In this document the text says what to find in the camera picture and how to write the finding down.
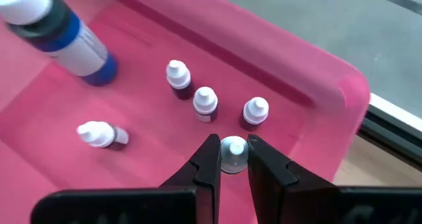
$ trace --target gray floor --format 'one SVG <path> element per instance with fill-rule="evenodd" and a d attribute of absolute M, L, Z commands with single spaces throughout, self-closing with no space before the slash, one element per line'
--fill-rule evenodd
<path fill-rule="evenodd" d="M 372 92 L 422 117 L 421 15 L 386 0 L 229 1 L 355 65 Z"/>

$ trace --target white label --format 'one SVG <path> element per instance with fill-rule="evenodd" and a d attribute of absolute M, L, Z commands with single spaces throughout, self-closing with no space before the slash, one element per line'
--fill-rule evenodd
<path fill-rule="evenodd" d="M 47 54 L 77 76 L 88 76 L 98 71 L 108 56 L 105 45 L 83 22 L 80 22 L 78 35 L 72 43 L 64 49 Z"/>
<path fill-rule="evenodd" d="M 202 122 L 211 122 L 211 115 L 201 115 L 199 113 L 196 113 L 198 115 L 198 119 Z"/>

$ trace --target wooden surface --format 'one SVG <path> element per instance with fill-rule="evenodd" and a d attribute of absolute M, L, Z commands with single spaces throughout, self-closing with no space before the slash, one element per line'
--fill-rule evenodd
<path fill-rule="evenodd" d="M 356 136 L 334 183 L 376 186 L 422 186 L 422 173 Z"/>

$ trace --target white bottle cap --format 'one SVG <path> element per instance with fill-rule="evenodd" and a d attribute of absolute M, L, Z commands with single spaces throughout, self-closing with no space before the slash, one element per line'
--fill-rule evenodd
<path fill-rule="evenodd" d="M 166 74 L 172 88 L 180 90 L 191 83 L 191 72 L 182 61 L 171 60 L 167 65 Z"/>
<path fill-rule="evenodd" d="M 11 24 L 25 25 L 43 18 L 53 0 L 0 0 L 0 16 Z"/>
<path fill-rule="evenodd" d="M 264 98 L 252 98 L 243 108 L 243 118 L 251 125 L 259 125 L 267 118 L 269 109 L 270 106 Z"/>
<path fill-rule="evenodd" d="M 236 174 L 248 165 L 248 143 L 239 136 L 228 136 L 222 140 L 222 171 Z"/>
<path fill-rule="evenodd" d="M 105 148 L 113 142 L 127 144 L 129 135 L 118 127 L 112 127 L 106 122 L 89 121 L 80 125 L 76 132 L 82 141 L 95 148 Z"/>
<path fill-rule="evenodd" d="M 193 96 L 193 107 L 202 115 L 211 114 L 218 104 L 218 98 L 213 89 L 203 86 L 196 90 Z"/>

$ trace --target pink tray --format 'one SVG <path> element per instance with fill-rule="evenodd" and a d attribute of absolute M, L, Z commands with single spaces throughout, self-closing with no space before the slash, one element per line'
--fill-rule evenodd
<path fill-rule="evenodd" d="M 88 86 L 2 26 L 2 223 L 27 223 L 38 199 L 64 188 L 158 186 L 210 133 L 246 137 L 237 119 L 254 96 L 270 103 L 255 133 L 334 176 L 369 102 L 351 65 L 224 0 L 66 1 L 117 57 L 119 74 Z M 216 121 L 199 122 L 191 101 L 173 96 L 170 59 L 216 91 Z M 89 120 L 126 128 L 131 143 L 121 152 L 83 144 L 75 128 Z M 222 175 L 220 223 L 256 223 L 246 172 Z"/>

